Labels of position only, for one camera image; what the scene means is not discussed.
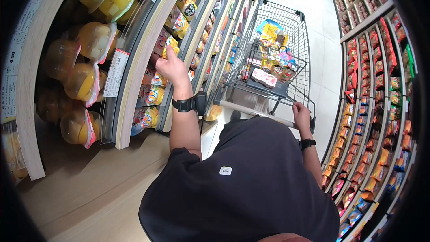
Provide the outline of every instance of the metal wire basket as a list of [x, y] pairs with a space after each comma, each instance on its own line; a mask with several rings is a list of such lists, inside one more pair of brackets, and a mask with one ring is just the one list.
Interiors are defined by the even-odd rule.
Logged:
[[[282, 27], [283, 34], [288, 35], [287, 40], [284, 42], [285, 44], [274, 45], [271, 41], [262, 39], [260, 34], [261, 24], [265, 21], [267, 23], [268, 19], [270, 23], [279, 24]], [[266, 62], [263, 63], [264, 59], [266, 59], [266, 62], [270, 60], [269, 64], [272, 64], [272, 66], [267, 66]], [[282, 66], [282, 70], [288, 73], [285, 74], [283, 72], [279, 75], [279, 73], [273, 70], [273, 66]], [[270, 89], [252, 80], [250, 76], [254, 68], [261, 68], [265, 72], [274, 73], [274, 76], [277, 75], [278, 81], [276, 86]], [[229, 100], [223, 101], [223, 94], [228, 87], [233, 88], [231, 95], [233, 95], [235, 89], [240, 89], [276, 101], [274, 108], [268, 115], [273, 117], [273, 119], [282, 121], [289, 127], [294, 127], [292, 122], [273, 116], [277, 106], [279, 103], [292, 106], [293, 102], [302, 102], [311, 110], [313, 117], [311, 130], [313, 130], [315, 124], [315, 104], [309, 99], [310, 52], [304, 14], [268, 0], [259, 0], [248, 29], [240, 40], [231, 71], [228, 73], [228, 76], [224, 77], [223, 84], [218, 87], [214, 104], [248, 114], [258, 113], [263, 116], [266, 115], [257, 111], [252, 113], [250, 110], [245, 110], [245, 107], [232, 104], [232, 96], [230, 96]]]

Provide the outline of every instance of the shirt logo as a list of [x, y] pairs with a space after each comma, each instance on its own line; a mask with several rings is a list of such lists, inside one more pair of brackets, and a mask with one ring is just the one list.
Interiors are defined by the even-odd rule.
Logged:
[[220, 175], [229, 176], [229, 175], [231, 175], [231, 170], [232, 170], [232, 168], [231, 168], [231, 167], [223, 166], [223, 167], [221, 167], [221, 169], [219, 170], [219, 174], [220, 174]]

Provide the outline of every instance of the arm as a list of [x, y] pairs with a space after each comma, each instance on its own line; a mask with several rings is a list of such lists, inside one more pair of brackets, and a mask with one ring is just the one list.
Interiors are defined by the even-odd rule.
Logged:
[[[188, 70], [184, 63], [175, 55], [173, 48], [166, 48], [166, 59], [158, 59], [155, 68], [173, 84], [173, 99], [185, 100], [191, 98], [191, 87]], [[175, 148], [186, 148], [190, 153], [202, 159], [199, 123], [194, 110], [178, 112], [173, 108], [172, 128], [170, 130], [170, 151]]]
[[[293, 103], [293, 113], [294, 113], [294, 122], [298, 127], [298, 131], [300, 132], [300, 138], [302, 140], [305, 139], [314, 139], [312, 137], [312, 133], [309, 129], [310, 124], [310, 112], [309, 110], [299, 102]], [[323, 188], [323, 174], [321, 172], [320, 159], [318, 158], [318, 153], [316, 152], [315, 145], [312, 145], [309, 148], [305, 148], [303, 151], [303, 164], [304, 167], [309, 170], [309, 172], [314, 175], [316, 182], [320, 189]]]

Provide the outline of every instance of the black t-shirt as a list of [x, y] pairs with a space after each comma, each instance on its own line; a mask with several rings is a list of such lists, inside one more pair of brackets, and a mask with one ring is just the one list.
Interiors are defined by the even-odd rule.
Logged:
[[237, 123], [204, 161], [173, 150], [139, 219], [155, 242], [256, 242], [279, 233], [334, 242], [339, 232], [336, 205], [305, 169], [297, 140], [269, 118]]

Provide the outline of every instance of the person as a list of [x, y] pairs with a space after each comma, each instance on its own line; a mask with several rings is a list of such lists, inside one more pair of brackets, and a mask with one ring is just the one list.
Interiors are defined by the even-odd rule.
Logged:
[[[175, 101], [193, 96], [188, 70], [170, 46], [156, 69]], [[302, 140], [310, 113], [292, 106]], [[229, 122], [202, 161], [196, 112], [173, 109], [168, 163], [144, 194], [139, 220], [158, 242], [334, 242], [339, 214], [322, 189], [314, 145], [303, 151], [291, 130], [267, 117]]]

